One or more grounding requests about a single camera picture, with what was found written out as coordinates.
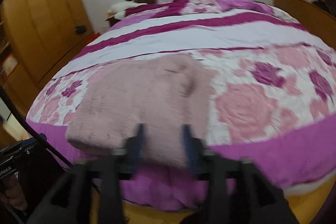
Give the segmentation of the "pink fuzzy knit garment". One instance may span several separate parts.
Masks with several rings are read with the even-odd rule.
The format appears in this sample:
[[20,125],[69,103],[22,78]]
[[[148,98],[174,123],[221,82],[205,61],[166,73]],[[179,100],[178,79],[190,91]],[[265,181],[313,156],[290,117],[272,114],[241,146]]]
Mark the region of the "pink fuzzy knit garment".
[[189,124],[205,137],[216,74],[184,54],[118,61],[86,90],[66,140],[87,154],[104,155],[134,136],[141,123],[144,161],[185,168],[182,127]]

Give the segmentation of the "floral purple white bedspread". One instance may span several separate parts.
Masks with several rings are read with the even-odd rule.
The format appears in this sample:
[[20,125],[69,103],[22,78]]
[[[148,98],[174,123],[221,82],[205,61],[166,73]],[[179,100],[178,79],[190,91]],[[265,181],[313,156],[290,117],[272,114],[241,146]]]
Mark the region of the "floral purple white bedspread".
[[250,0],[175,0],[128,9],[42,89],[26,118],[69,161],[100,156],[146,125],[129,202],[195,208],[182,126],[249,158],[286,192],[335,174],[335,50],[285,11]]

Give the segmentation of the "red item by wardrobe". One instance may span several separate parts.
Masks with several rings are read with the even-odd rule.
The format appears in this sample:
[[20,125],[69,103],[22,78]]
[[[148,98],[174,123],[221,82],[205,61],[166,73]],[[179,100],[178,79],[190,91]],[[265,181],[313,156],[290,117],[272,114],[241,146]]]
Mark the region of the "red item by wardrobe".
[[91,36],[89,36],[87,39],[86,39],[86,44],[89,44],[91,42],[93,42],[94,40],[96,40],[99,36],[101,36],[100,32],[98,33],[95,33],[95,34],[92,34]]

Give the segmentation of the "white plush toy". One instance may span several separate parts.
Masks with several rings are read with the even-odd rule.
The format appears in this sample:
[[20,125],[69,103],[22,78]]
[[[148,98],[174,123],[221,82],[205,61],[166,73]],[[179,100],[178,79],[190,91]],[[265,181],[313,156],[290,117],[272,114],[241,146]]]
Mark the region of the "white plush toy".
[[117,20],[122,20],[125,18],[125,13],[127,9],[135,8],[138,6],[145,5],[146,3],[137,3],[135,1],[124,1],[118,2],[110,6],[107,12],[107,18],[115,18]]

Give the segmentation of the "wooden wardrobe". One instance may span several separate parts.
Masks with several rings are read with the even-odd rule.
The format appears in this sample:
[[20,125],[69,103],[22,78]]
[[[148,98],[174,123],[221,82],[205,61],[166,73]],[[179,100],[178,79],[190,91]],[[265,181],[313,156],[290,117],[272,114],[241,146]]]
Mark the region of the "wooden wardrobe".
[[[79,25],[86,26],[86,33],[75,33]],[[1,86],[22,116],[92,34],[81,0],[3,1]]]

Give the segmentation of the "wooden side cabinet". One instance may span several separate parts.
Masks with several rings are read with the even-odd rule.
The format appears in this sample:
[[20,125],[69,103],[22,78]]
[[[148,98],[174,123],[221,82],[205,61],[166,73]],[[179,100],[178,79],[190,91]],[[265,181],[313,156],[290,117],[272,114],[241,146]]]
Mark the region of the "wooden side cabinet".
[[274,5],[296,18],[309,32],[335,49],[335,17],[305,0],[273,0]]

